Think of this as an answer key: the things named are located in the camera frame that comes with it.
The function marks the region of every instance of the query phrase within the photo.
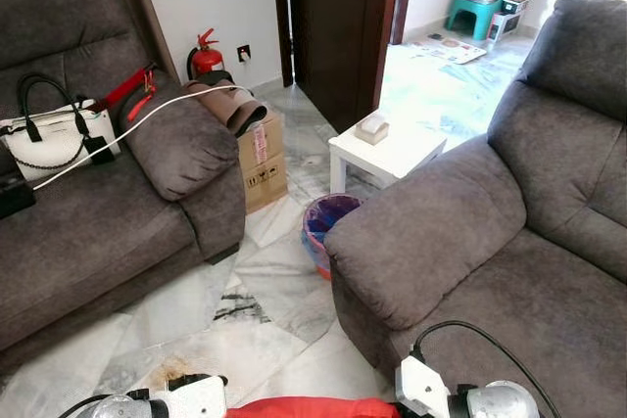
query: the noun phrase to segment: white handbag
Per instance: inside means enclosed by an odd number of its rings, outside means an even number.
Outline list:
[[[37,82],[57,88],[69,105],[39,115],[28,112],[28,91]],[[86,110],[94,100],[75,102],[54,79],[38,73],[20,80],[18,100],[24,116],[0,120],[0,140],[16,160],[28,181],[53,175],[115,140],[109,113]],[[83,165],[108,162],[120,153],[114,144]]]

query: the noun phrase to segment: brown cardboard box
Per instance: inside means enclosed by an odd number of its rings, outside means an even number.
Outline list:
[[[238,139],[248,214],[287,194],[281,126],[280,116],[268,111],[259,126]]]
[[[246,193],[246,213],[263,208],[287,194],[285,157],[281,152],[248,170],[242,169]]]
[[[242,170],[248,170],[283,152],[281,126],[281,117],[275,112],[268,111],[259,127],[240,136],[238,139],[239,163]]]

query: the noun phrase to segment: white cable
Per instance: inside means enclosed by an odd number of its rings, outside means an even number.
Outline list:
[[[96,154],[100,154],[102,151],[104,151],[105,149],[109,149],[111,146],[113,146],[114,144],[116,144],[117,142],[119,142],[121,139],[123,139],[124,137],[126,137],[128,134],[130,134],[131,132],[133,132],[135,129],[137,129],[139,126],[141,126],[144,121],[146,119],[148,119],[150,116],[152,116],[153,114],[155,114],[157,111],[159,111],[162,108],[165,108],[167,105],[170,105],[174,102],[178,102],[179,100],[184,100],[186,98],[192,98],[192,97],[197,97],[199,95],[204,95],[206,93],[210,93],[210,92],[215,92],[217,90],[231,90],[233,88],[239,88],[241,90],[246,90],[248,91],[247,88],[245,87],[241,87],[239,85],[222,85],[220,87],[214,87],[214,88],[210,88],[209,90],[201,90],[200,92],[194,92],[194,93],[190,93],[189,95],[182,95],[180,97],[176,97],[176,98],[172,98],[171,100],[168,100],[167,102],[159,105],[155,110],[153,110],[152,112],[150,112],[149,114],[145,115],[144,117],[142,117],[139,121],[137,121],[132,127],[130,127],[130,129],[128,129],[125,133],[121,134],[120,137],[118,137],[117,139],[111,141],[109,144],[107,144],[104,147],[101,147],[100,149],[98,149],[97,151],[89,154],[88,156],[86,156],[85,158],[81,159],[80,161],[73,163],[71,166],[69,166],[68,168],[66,168],[65,170],[57,173],[55,176],[53,176],[52,178],[44,181],[43,183],[35,186],[32,191],[37,191],[40,190],[41,188],[43,188],[46,185],[49,185],[50,183],[52,183],[53,181],[55,181],[57,178],[60,178],[61,176],[65,175],[66,173],[68,173],[69,171],[74,170],[76,167],[78,167],[79,165],[81,165],[83,162],[91,159],[93,156],[95,156]]]

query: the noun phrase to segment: green plastic stool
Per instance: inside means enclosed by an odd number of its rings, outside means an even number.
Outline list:
[[[471,0],[455,0],[451,15],[447,21],[447,29],[453,28],[453,23],[457,14],[464,10],[473,13],[477,20],[474,23],[472,39],[482,40],[488,37],[488,28],[492,22],[492,16],[501,11],[503,0],[496,0],[491,4],[478,4]]]

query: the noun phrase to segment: sofa backrest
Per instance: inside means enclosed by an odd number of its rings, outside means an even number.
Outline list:
[[[488,131],[527,226],[621,280],[626,118],[627,3],[557,0]]]
[[[102,98],[147,63],[123,0],[0,0],[0,119],[19,115],[16,84],[27,72]],[[33,113],[64,105],[39,84],[29,104]]]

